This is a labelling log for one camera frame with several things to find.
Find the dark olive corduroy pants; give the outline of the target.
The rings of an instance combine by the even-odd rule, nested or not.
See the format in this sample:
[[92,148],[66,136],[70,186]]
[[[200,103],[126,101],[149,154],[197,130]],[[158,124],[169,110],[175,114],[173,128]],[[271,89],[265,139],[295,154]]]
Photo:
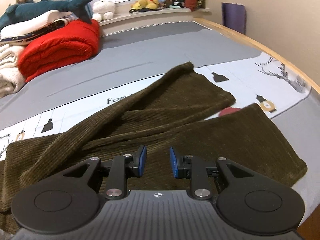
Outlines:
[[200,83],[190,62],[176,66],[150,87],[93,114],[67,132],[13,142],[1,161],[1,229],[18,229],[10,204],[25,187],[90,157],[107,161],[122,153],[147,147],[142,178],[131,179],[129,188],[181,189],[187,183],[173,178],[169,149],[204,160],[226,157],[284,185],[294,185],[307,172],[277,126],[253,103],[231,114],[217,116],[235,100],[232,95],[217,102],[185,100],[179,107],[154,90],[173,79]]

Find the grey bed sheet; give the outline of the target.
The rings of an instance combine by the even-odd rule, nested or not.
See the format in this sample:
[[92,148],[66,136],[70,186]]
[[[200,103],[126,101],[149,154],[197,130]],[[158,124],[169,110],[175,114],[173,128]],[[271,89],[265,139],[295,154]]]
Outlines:
[[[99,39],[97,55],[39,75],[16,95],[3,99],[1,130],[76,100],[165,75],[187,62],[195,69],[261,53],[264,52],[194,22],[166,23],[107,35]],[[290,186],[304,200],[305,217],[319,204],[319,100],[310,94],[311,91],[299,103],[269,118],[307,165],[306,174]],[[217,116],[241,109],[229,106]]]

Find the white deer-print bed runner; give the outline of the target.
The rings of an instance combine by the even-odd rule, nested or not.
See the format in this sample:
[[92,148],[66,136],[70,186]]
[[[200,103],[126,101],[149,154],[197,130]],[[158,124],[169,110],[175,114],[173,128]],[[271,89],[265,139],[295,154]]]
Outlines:
[[[257,57],[206,65],[195,68],[200,83],[173,79],[154,90],[148,99],[156,100],[164,92],[169,103],[183,105],[195,101],[217,102],[232,95],[231,107],[241,109],[252,103],[258,104],[269,117],[280,114],[301,100],[311,90],[310,84],[286,64],[261,53]],[[164,75],[147,77],[127,83],[105,92],[76,100],[52,110],[37,114],[1,130],[1,160],[12,142],[63,133],[92,114],[123,100],[158,81]]]

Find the red folded quilt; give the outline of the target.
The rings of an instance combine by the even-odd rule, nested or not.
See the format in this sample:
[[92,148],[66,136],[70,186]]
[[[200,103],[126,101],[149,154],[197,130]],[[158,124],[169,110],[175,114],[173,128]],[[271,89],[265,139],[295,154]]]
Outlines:
[[18,69],[29,82],[48,71],[85,61],[99,50],[100,25],[96,20],[74,20],[63,28],[36,38],[18,59]]

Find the cream folded blanket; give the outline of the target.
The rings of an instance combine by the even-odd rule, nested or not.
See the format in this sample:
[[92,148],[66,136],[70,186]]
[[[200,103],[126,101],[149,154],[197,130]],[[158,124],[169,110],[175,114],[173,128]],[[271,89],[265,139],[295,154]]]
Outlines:
[[25,85],[18,68],[18,59],[24,50],[25,46],[1,46],[1,98],[17,93]]

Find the white plush toy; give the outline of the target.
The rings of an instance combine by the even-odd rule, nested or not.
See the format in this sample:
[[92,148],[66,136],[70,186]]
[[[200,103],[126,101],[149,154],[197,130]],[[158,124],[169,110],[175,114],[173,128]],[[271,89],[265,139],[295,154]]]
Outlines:
[[116,5],[112,0],[99,0],[93,3],[92,18],[97,22],[111,20],[114,17]]

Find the purple folded board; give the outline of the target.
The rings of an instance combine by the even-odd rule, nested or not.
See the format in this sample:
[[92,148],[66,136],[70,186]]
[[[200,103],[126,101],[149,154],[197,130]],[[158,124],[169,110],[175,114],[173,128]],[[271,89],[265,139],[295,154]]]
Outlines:
[[223,26],[246,34],[246,8],[243,4],[225,3],[222,4]]

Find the white navy folded bedding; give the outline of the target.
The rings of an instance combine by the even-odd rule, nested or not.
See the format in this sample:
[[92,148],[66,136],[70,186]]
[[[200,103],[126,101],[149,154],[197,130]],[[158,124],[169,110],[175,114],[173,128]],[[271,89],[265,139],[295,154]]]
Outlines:
[[50,10],[31,20],[4,27],[1,30],[1,45],[28,44],[40,36],[65,27],[76,19],[72,12]]

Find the blue shark plush toy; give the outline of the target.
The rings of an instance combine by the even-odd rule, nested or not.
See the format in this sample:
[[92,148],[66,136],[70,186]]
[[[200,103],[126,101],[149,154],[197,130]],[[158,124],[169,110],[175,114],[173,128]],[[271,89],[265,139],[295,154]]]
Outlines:
[[7,7],[5,13],[1,16],[1,29],[11,24],[32,20],[51,10],[72,12],[82,21],[91,23],[91,17],[86,10],[86,5],[91,1],[93,0],[40,0],[33,3],[13,4]]

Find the wooden bed frame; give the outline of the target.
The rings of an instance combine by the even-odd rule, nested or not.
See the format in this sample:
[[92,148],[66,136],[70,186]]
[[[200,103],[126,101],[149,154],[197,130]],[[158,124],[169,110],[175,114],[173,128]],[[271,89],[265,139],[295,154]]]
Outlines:
[[[290,61],[288,61],[287,59],[285,59],[284,57],[282,57],[272,49],[268,48],[267,46],[259,43],[258,41],[244,34],[241,34],[237,31],[229,29],[218,23],[205,20],[204,18],[196,17],[194,18],[194,21],[201,25],[204,25],[209,29],[214,29],[215,31],[218,31],[220,34],[225,35],[226,37],[231,38],[232,40],[238,43],[242,43],[252,48],[258,49],[260,51],[263,51],[269,54],[275,59],[278,59],[279,61],[284,63],[286,66],[288,66],[293,72],[295,72],[300,77],[302,77],[308,84],[311,85],[311,87],[317,93],[319,93],[319,85],[315,83],[315,81],[313,81],[302,70],[300,70],[298,67],[292,64]],[[317,206],[313,211],[313,213],[306,219],[306,221],[304,221],[303,224],[299,226],[298,232],[301,233],[302,236],[305,237],[306,239],[319,239],[319,228],[316,228],[316,226],[319,226],[319,206]]]

